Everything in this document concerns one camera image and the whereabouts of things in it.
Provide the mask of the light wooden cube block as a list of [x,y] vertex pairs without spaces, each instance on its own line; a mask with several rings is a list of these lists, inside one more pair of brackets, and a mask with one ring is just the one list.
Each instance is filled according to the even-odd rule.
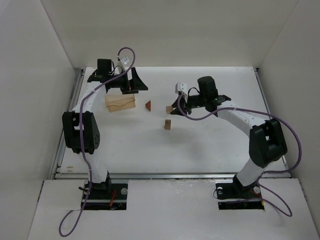
[[167,115],[170,115],[173,110],[174,110],[174,108],[171,105],[166,106],[166,108],[165,108]]

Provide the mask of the brown wooden rectangular block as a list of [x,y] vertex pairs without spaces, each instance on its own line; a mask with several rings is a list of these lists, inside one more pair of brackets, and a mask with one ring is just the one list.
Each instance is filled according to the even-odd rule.
[[172,121],[170,119],[166,119],[164,123],[164,129],[165,130],[170,130],[171,129],[171,123]]

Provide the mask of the amber transparent plastic box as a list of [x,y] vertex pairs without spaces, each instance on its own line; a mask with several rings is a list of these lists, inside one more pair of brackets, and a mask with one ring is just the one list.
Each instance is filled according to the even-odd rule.
[[106,94],[105,106],[110,113],[136,107],[134,94]]

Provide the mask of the reddish wooden triangle block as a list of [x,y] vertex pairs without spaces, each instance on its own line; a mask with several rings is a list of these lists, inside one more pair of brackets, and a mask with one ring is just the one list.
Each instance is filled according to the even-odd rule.
[[150,101],[150,100],[145,104],[145,108],[146,108],[149,112],[151,111],[151,101]]

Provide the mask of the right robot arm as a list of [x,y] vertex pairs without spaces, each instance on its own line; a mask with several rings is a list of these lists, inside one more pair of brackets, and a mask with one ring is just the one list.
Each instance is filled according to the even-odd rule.
[[261,118],[258,112],[241,110],[230,97],[218,93],[215,80],[204,76],[197,80],[198,91],[190,95],[187,84],[178,82],[175,93],[178,95],[172,104],[171,115],[189,117],[193,109],[205,108],[217,118],[223,119],[249,138],[249,160],[233,177],[230,188],[240,195],[251,187],[264,170],[288,152],[281,123],[271,118]]

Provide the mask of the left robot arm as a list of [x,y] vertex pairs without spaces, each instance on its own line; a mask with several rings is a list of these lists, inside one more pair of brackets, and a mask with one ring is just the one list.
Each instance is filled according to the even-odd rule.
[[107,190],[110,185],[106,167],[94,156],[101,140],[94,107],[110,89],[119,89],[123,95],[138,94],[149,89],[140,79],[129,57],[118,59],[116,67],[110,59],[98,59],[96,70],[88,77],[82,99],[71,111],[62,115],[66,147],[75,154],[82,154],[88,166],[89,179],[82,188],[84,192],[94,187]]

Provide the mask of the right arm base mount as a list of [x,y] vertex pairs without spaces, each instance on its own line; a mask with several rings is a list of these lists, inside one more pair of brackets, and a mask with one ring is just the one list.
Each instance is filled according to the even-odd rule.
[[243,186],[236,176],[232,181],[215,183],[219,210],[264,210],[261,189],[256,182]]

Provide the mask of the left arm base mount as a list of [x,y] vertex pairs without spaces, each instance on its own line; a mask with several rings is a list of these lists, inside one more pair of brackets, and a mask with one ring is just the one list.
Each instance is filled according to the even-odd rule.
[[84,210],[124,211],[127,197],[127,183],[93,183]]

